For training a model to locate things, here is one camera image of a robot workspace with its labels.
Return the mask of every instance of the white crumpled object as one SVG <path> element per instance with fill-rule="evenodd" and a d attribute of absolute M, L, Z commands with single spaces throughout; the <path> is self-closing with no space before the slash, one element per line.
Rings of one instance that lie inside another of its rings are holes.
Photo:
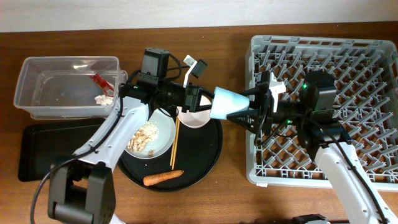
<path fill-rule="evenodd" d="M 105 95 L 98 95 L 98 96 L 94 97 L 94 100 L 96 101 L 96 104 L 99 104 L 101 106 L 107 106 L 107 105 L 112 104 L 113 97 L 105 96 Z"/>

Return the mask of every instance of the white wall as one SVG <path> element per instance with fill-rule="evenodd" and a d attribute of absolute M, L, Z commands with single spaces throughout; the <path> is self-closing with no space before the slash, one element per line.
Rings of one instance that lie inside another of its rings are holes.
<path fill-rule="evenodd" d="M 0 32 L 398 21 L 398 0 L 0 0 Z"/>

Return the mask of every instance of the bowl of food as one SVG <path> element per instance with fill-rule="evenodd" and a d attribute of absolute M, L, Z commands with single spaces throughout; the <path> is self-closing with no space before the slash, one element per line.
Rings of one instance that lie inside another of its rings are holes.
<path fill-rule="evenodd" d="M 201 96 L 200 106 L 210 105 L 211 101 L 205 97 Z M 191 113 L 187 111 L 186 113 L 181 112 L 181 107 L 177 107 L 179 110 L 178 118 L 179 120 L 189 128 L 201 128 L 210 120 L 210 110 L 200 111 L 196 113 Z"/>
<path fill-rule="evenodd" d="M 148 122 L 133 135 L 125 150 L 139 159 L 153 159 L 170 148 L 174 137 L 175 123 L 173 118 L 166 116 L 157 109 Z"/>

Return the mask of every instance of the dish rack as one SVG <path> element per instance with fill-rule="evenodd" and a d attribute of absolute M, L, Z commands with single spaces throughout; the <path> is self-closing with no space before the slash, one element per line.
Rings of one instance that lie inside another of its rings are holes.
<path fill-rule="evenodd" d="M 398 191 L 397 58 L 397 49 L 388 40 L 256 35 L 245 58 L 245 87 L 255 87 L 261 72 L 268 70 L 286 85 L 287 92 L 279 98 L 298 100 L 306 73 L 323 70 L 335 76 L 333 117 L 349 132 L 376 188 Z M 286 126 L 280 133 L 296 130 Z M 331 188 L 297 137 L 277 136 L 259 147 L 253 142 L 254 134 L 246 131 L 246 172 L 251 183 Z"/>

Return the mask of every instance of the round black tray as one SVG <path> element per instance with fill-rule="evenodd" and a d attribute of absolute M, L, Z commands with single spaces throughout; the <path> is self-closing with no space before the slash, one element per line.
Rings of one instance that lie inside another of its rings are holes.
<path fill-rule="evenodd" d="M 142 181 L 147 175 L 172 170 L 171 147 L 153 159 L 138 159 L 123 152 L 119 167 L 130 180 L 149 190 L 157 192 L 182 190 L 199 182 L 210 172 L 220 156 L 222 146 L 223 129 L 219 120 L 211 119 L 198 129 L 188 128 L 180 123 L 174 170 L 184 170 L 183 175 L 150 187 L 145 186 Z"/>

